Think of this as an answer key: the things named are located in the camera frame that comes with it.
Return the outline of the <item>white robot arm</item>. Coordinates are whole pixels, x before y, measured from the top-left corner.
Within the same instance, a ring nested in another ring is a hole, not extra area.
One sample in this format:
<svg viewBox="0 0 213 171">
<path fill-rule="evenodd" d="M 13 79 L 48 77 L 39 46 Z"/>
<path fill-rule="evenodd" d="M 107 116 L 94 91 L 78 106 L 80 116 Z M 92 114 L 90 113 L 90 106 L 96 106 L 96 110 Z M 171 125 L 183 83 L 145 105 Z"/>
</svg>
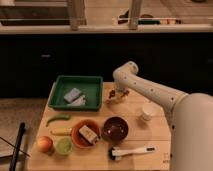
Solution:
<svg viewBox="0 0 213 171">
<path fill-rule="evenodd" d="M 172 114 L 170 171 L 213 171 L 213 96 L 188 94 L 137 73 L 133 61 L 115 69 L 115 91 L 130 88 Z"/>
</svg>

